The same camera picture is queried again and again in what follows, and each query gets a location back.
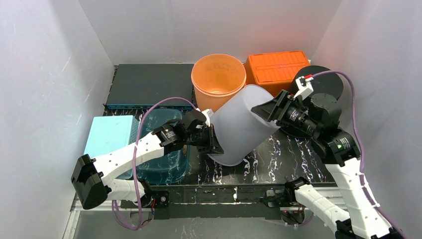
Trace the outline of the grey lavender plastic bucket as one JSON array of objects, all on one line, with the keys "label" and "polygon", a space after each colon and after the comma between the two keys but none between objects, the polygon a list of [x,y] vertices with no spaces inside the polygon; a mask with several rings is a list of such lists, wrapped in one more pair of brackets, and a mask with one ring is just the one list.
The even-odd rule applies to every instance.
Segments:
[{"label": "grey lavender plastic bucket", "polygon": [[251,109],[273,99],[265,89],[247,85],[220,107],[211,117],[211,123],[223,154],[209,154],[223,166],[238,165],[280,127],[267,122]]}]

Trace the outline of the orange plastic tray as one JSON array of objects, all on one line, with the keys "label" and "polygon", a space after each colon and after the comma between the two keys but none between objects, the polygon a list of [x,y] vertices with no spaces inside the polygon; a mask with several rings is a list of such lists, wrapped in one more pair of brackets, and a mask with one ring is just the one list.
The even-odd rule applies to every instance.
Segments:
[{"label": "orange plastic tray", "polygon": [[309,65],[302,51],[249,55],[244,63],[246,84],[260,86],[275,97],[290,87],[300,69]]}]

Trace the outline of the dark teal transparent container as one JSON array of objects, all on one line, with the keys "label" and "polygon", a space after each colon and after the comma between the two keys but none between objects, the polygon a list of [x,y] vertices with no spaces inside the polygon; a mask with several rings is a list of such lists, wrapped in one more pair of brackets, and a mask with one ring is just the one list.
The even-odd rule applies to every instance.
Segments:
[{"label": "dark teal transparent container", "polygon": [[[181,119],[183,113],[175,109],[154,109],[142,125],[141,137],[172,119]],[[170,185],[180,182],[189,171],[189,148],[184,146],[136,168],[137,178],[151,185]]]}]

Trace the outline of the black plastic bucket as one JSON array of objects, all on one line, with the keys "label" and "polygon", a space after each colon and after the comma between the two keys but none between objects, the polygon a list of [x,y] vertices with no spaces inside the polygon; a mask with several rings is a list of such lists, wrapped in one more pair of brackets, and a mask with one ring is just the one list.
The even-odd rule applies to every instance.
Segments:
[{"label": "black plastic bucket", "polygon": [[[310,65],[310,66],[303,67],[295,75],[294,80],[292,81],[290,86],[287,88],[287,91],[292,94],[295,94],[299,90],[295,82],[295,80],[298,77],[314,75],[316,73],[320,73],[324,71],[329,71],[329,68],[318,66],[318,65]],[[303,104],[305,106],[309,106],[309,104],[311,103],[311,97],[314,94],[318,94],[318,93],[326,93],[326,94],[332,95],[338,100],[340,96],[342,95],[343,89],[344,89],[343,81],[337,74],[326,74],[323,76],[319,76],[316,79],[312,80],[311,84],[314,91],[306,99],[303,100]],[[304,132],[302,132],[299,129],[295,129],[291,126],[280,128],[279,131],[282,131],[284,134],[288,136],[299,138],[299,139],[308,138],[308,136]]]}]

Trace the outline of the tan bucket with black liner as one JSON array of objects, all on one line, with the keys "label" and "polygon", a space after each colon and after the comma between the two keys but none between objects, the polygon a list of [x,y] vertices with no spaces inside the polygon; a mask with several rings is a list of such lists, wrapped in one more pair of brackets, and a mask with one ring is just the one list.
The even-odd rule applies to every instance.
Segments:
[{"label": "tan bucket with black liner", "polygon": [[193,65],[191,81],[198,108],[216,112],[246,85],[246,71],[233,56],[211,54]]}]

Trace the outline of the light blue perforated basket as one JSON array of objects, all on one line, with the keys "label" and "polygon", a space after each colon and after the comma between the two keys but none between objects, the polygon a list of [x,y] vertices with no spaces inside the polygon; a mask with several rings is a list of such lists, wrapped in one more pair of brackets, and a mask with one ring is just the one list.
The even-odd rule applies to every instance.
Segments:
[{"label": "light blue perforated basket", "polygon": [[135,142],[139,120],[132,115],[93,118],[84,154],[90,158],[110,154]]}]

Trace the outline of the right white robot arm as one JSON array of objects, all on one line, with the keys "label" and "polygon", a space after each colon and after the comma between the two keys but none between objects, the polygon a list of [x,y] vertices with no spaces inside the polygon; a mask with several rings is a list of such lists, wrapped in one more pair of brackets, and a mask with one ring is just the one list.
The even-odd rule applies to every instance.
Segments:
[{"label": "right white robot arm", "polygon": [[339,127],[341,108],[332,95],[315,94],[308,106],[301,97],[282,91],[252,112],[280,127],[304,132],[312,148],[335,180],[346,209],[322,196],[300,177],[285,184],[284,198],[310,209],[337,239],[401,239],[402,231],[379,212],[360,170],[363,154],[353,136]]}]

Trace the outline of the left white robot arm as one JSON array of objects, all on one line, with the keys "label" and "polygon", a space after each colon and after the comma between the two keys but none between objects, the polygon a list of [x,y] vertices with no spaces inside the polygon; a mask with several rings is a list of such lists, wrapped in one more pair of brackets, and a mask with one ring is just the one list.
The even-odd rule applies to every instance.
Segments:
[{"label": "left white robot arm", "polygon": [[147,182],[139,181],[136,176],[132,182],[118,177],[133,167],[180,151],[185,145],[195,146],[200,153],[223,154],[211,123],[212,115],[211,109],[192,110],[116,151],[94,158],[88,154],[79,157],[71,183],[82,208],[90,210],[111,200],[134,202],[144,196],[157,198]]}]

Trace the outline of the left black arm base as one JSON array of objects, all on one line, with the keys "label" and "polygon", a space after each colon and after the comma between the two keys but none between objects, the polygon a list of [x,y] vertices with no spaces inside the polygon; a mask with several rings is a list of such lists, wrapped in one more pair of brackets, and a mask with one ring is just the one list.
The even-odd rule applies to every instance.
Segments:
[{"label": "left black arm base", "polygon": [[[144,180],[138,182],[139,186],[143,187],[144,194],[141,197],[141,206],[143,215],[143,220],[141,227],[148,225],[155,215],[156,209],[166,209],[169,206],[169,191],[167,190],[154,190],[150,184]],[[139,223],[139,210],[137,200],[134,202],[128,200],[122,200],[119,204],[120,209],[130,210],[130,220],[133,226],[136,226]]]}]

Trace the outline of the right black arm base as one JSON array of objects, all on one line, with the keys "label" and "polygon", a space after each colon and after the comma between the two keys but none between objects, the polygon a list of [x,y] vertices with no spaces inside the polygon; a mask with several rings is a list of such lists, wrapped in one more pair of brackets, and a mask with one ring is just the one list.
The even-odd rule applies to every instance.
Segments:
[{"label": "right black arm base", "polygon": [[314,214],[306,216],[306,207],[296,201],[296,189],[298,189],[297,186],[287,185],[283,190],[267,190],[262,194],[259,202],[268,208],[279,208],[284,225],[297,229],[308,224]]}]

